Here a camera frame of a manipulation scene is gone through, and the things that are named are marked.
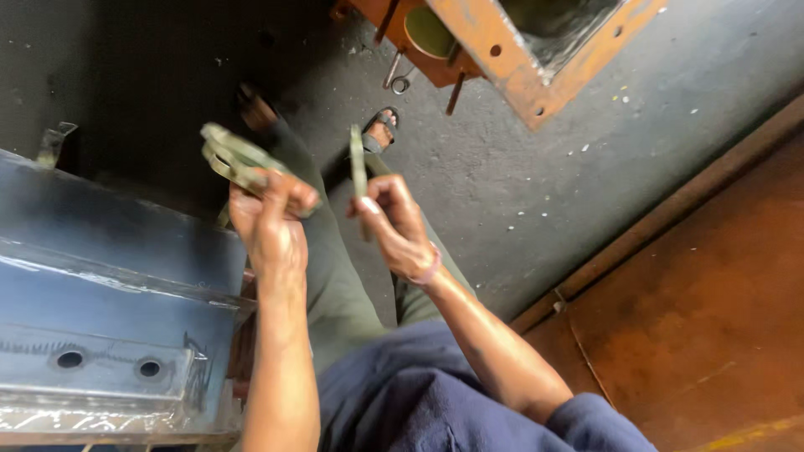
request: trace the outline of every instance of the green pants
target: green pants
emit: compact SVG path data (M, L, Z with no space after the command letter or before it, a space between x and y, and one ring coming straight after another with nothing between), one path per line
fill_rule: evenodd
M352 266L346 246L338 230L324 191L324 182L304 144L284 120L258 140L281 160L296 176L315 187L322 197L322 206L302 221L307 237L307 322L316 375L349 351L377 338L388 329L380 324L371 300ZM374 175L391 171L375 154L367 154L367 166ZM426 218L422 218L430 240L441 250L444 266L472 294L469 282L461 274L444 245ZM392 275L396 300L396 321L400 327L441 315L433 301L419 288L410 286Z

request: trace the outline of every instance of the metal ring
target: metal ring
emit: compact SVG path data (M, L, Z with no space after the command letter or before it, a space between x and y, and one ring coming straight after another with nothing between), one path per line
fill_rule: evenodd
M400 82L400 83L402 84L402 87L401 87L401 88L399 88L399 89L397 89L397 88L396 88L396 82ZM397 96L401 96L402 94L405 94L405 92L406 92L406 91L408 91L408 88L410 88L410 80L408 80L408 79L407 79L406 77L404 77L404 76L397 77L397 78L395 78L395 79L393 80L393 82L391 82L391 90L392 90L392 91L394 92L394 94L396 94Z

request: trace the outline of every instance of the left hand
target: left hand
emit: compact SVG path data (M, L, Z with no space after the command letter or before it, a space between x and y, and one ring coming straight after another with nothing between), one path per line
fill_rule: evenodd
M229 216L243 241L260 290L281 290L304 283L307 239L299 219L286 211L288 204L311 209L318 192L296 176L263 170L266 188L261 198L232 183Z

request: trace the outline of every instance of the metal rod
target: metal rod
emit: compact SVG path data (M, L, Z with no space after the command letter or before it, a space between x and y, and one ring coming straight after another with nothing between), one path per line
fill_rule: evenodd
M388 11L385 12L383 22L379 24L379 27L377 27L377 32L374 34L374 45L379 46L379 43L383 42L385 32L388 31L388 25L391 24L391 18L394 17L396 6L399 4L400 0L391 0L391 3L388 4Z
M449 49L449 56L447 57L447 68L451 68L453 65L455 65L455 60L457 60L457 56L461 54L461 50L463 50L463 47L461 47L461 43L455 41L453 43L452 48Z
M383 89L388 89L391 87L391 80L394 78L394 73L396 72L396 67L400 65L400 60L402 59L402 52L404 50L400 49L396 51L396 55L394 55L394 59L391 60L391 68L388 69L388 75L385 76L385 80L383 80Z
M457 81L455 82L455 88L453 88L453 93L449 95L449 103L447 104L447 116L452 116L453 110L455 110L455 103L457 102L457 97L461 94L461 87L463 86L463 79L466 78L466 73L461 72L457 75Z

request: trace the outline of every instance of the bolt hole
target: bolt hole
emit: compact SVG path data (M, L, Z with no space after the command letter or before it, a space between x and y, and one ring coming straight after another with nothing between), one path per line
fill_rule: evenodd
M140 366L140 373L142 376L154 376L159 373L159 364L154 361L148 361Z
M81 362L84 361L84 357L77 351L68 351L67 353L62 354L57 359L56 363L62 369L69 369L74 368L81 365Z

